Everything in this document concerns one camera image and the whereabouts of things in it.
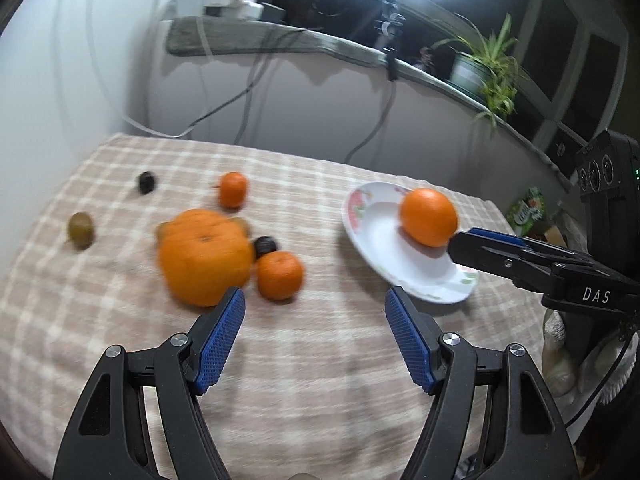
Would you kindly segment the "large bumpy orange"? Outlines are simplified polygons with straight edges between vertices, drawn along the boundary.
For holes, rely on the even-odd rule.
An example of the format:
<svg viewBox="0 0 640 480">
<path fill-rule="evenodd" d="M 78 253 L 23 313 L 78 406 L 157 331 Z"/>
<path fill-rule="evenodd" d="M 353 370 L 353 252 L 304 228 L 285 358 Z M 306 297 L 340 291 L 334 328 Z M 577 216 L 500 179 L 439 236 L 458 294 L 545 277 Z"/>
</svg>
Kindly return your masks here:
<svg viewBox="0 0 640 480">
<path fill-rule="evenodd" d="M 206 308 L 218 304 L 228 288 L 246 285 L 254 249 L 229 217 L 190 209 L 163 225 L 157 261 L 171 296 Z"/>
</svg>

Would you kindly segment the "black power brick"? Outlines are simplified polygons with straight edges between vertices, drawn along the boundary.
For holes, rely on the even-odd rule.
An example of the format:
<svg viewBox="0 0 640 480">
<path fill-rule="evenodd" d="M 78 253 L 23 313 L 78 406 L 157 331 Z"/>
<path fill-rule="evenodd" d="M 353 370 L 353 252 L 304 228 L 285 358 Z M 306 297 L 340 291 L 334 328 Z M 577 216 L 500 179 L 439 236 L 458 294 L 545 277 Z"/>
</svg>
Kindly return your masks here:
<svg viewBox="0 0 640 480">
<path fill-rule="evenodd" d="M 280 6 L 268 2 L 262 2 L 262 15 L 260 19 L 263 22 L 281 24 L 284 21 L 286 11 Z"/>
</svg>

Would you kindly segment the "mandarin with stem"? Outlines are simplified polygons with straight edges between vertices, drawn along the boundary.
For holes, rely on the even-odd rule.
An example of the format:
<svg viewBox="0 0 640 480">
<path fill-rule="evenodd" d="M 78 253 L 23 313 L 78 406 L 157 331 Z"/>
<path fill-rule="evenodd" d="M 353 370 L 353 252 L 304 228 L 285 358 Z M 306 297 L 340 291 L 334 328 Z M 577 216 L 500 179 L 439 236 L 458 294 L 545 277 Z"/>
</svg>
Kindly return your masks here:
<svg viewBox="0 0 640 480">
<path fill-rule="evenodd" d="M 218 202 L 224 208 L 238 209 L 243 206 L 248 191 L 248 179 L 237 171 L 223 174 L 218 182 Z"/>
</svg>

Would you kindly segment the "green snack package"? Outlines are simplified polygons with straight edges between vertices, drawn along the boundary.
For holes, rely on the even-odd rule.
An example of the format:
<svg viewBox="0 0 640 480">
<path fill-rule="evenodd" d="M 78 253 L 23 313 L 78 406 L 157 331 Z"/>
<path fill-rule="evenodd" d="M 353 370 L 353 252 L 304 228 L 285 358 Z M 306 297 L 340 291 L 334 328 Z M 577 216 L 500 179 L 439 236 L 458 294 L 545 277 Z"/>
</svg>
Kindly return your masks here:
<svg viewBox="0 0 640 480">
<path fill-rule="evenodd" d="M 537 222 L 547 217 L 546 201 L 539 188 L 532 186 L 516 200 L 508 213 L 506 221 L 517 236 L 525 236 Z"/>
</svg>

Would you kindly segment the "white floral plate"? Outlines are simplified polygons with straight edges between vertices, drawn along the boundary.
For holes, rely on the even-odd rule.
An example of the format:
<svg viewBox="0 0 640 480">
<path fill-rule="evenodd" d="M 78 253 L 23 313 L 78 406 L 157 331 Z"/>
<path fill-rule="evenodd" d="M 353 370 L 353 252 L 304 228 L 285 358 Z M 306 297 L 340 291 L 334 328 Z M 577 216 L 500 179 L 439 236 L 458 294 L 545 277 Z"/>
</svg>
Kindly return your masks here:
<svg viewBox="0 0 640 480">
<path fill-rule="evenodd" d="M 434 304 L 467 300 L 480 274 L 454 263 L 446 248 L 429 248 L 406 234 L 399 207 L 408 192 L 404 186 L 381 181 L 349 191 L 342 206 L 349 240 L 372 270 L 407 294 Z"/>
</svg>

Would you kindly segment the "black tripod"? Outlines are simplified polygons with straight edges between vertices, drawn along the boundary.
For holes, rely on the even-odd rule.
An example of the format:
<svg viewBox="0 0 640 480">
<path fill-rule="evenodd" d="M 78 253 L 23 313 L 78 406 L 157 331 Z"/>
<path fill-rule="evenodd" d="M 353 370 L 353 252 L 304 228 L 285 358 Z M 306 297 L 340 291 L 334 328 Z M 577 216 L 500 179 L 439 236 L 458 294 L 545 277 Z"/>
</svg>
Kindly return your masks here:
<svg viewBox="0 0 640 480">
<path fill-rule="evenodd" d="M 401 0 L 381 0 L 381 18 L 378 22 L 378 42 L 376 47 L 384 53 L 397 52 L 400 36 L 405 25 L 405 17 L 401 14 Z"/>
</svg>

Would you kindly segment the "smooth navel orange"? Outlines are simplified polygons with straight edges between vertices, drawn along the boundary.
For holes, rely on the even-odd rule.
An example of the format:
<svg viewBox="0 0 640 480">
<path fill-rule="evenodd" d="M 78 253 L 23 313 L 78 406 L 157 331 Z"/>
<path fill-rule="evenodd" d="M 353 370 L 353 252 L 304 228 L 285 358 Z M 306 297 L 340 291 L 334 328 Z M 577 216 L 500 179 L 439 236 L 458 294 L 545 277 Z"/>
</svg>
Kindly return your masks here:
<svg viewBox="0 0 640 480">
<path fill-rule="evenodd" d="M 454 204 L 429 188 L 415 188 L 405 195 L 399 206 L 399 221 L 415 242 L 431 248 L 446 246 L 459 227 Z"/>
</svg>

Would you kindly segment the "green kiwi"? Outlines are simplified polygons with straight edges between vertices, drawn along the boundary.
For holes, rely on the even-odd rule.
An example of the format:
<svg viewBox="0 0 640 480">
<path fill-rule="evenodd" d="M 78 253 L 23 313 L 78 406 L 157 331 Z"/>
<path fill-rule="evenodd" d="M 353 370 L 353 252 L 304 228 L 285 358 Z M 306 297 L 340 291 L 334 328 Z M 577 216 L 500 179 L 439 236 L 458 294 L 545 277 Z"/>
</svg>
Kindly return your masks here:
<svg viewBox="0 0 640 480">
<path fill-rule="evenodd" d="M 67 235 L 77 250 L 88 249 L 96 239 L 96 229 L 90 214 L 75 212 L 67 222 Z"/>
</svg>

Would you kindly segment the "dark plum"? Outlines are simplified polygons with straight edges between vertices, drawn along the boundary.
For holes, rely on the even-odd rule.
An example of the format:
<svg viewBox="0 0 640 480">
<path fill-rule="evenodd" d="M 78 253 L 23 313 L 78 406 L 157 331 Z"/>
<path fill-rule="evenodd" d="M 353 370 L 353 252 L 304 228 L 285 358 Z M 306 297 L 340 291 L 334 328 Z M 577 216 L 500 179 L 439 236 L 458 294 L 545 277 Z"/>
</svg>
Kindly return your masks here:
<svg viewBox="0 0 640 480">
<path fill-rule="evenodd" d="M 271 236 L 260 236 L 255 238 L 253 246 L 256 260 L 270 254 L 270 252 L 277 252 L 279 250 L 278 243 Z"/>
<path fill-rule="evenodd" d="M 141 195 L 150 194 L 156 188 L 156 177 L 151 171 L 143 171 L 138 175 L 138 190 Z"/>
</svg>

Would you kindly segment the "checkered beige tablecloth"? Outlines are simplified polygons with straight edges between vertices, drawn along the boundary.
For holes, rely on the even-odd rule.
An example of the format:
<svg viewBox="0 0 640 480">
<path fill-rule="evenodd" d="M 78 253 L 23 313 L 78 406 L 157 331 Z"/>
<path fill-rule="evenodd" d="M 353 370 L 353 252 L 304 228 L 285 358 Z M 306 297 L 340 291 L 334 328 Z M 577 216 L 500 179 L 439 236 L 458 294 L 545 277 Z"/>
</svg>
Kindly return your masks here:
<svg viewBox="0 0 640 480">
<path fill-rule="evenodd" d="M 146 195 L 143 171 L 156 177 Z M 200 401 L 228 471 L 235 479 L 396 479 L 404 470 L 431 400 L 386 323 L 386 283 L 342 225 L 345 195 L 375 173 L 118 134 L 48 193 L 1 284 L 1 420 L 44 474 L 103 351 L 154 347 L 198 317 L 165 286 L 155 229 L 185 210 L 215 209 L 214 183 L 229 171 L 250 181 L 242 217 L 302 260 L 305 281 L 288 304 L 245 287 L 238 338 Z M 86 250 L 67 235 L 78 211 L 96 229 Z"/>
</svg>

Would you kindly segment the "potted spider plant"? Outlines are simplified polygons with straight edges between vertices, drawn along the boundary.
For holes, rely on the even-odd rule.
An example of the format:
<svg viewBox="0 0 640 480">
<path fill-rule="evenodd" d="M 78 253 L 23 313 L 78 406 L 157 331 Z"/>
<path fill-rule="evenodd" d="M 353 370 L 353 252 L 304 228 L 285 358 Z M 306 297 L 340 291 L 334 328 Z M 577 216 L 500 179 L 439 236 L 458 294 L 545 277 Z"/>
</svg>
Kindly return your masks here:
<svg viewBox="0 0 640 480">
<path fill-rule="evenodd" d="M 450 47 L 456 54 L 456 61 L 467 65 L 477 76 L 477 82 L 463 79 L 472 84 L 472 88 L 464 88 L 460 82 L 451 81 L 460 90 L 476 96 L 485 110 L 474 116 L 474 122 L 486 119 L 492 131 L 496 131 L 499 122 L 505 122 L 515 112 L 515 98 L 518 95 L 518 81 L 521 79 L 521 65 L 511 53 L 518 38 L 511 35 L 512 16 L 504 16 L 498 32 L 491 29 L 484 36 L 480 29 L 466 16 L 457 13 L 457 18 L 464 21 L 474 32 L 474 40 L 461 35 L 450 36 L 434 42 L 431 49 Z"/>
</svg>

